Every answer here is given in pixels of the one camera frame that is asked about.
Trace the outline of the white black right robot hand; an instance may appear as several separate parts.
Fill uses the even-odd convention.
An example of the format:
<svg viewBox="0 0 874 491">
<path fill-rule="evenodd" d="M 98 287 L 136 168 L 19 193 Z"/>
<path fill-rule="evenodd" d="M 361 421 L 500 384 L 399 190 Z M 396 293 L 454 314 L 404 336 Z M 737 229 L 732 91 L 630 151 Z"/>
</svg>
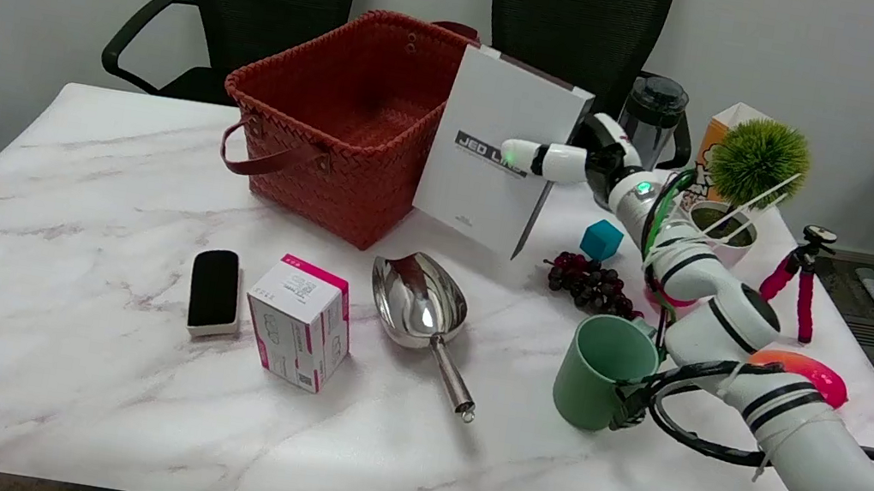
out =
<svg viewBox="0 0 874 491">
<path fill-rule="evenodd" d="M 609 200 L 618 182 L 644 170 L 624 128 L 608 114 L 598 112 L 584 117 L 570 144 L 537 144 L 514 138 L 500 144 L 500 153 L 504 164 L 529 176 L 585 183 L 603 210 L 612 208 Z"/>
</svg>

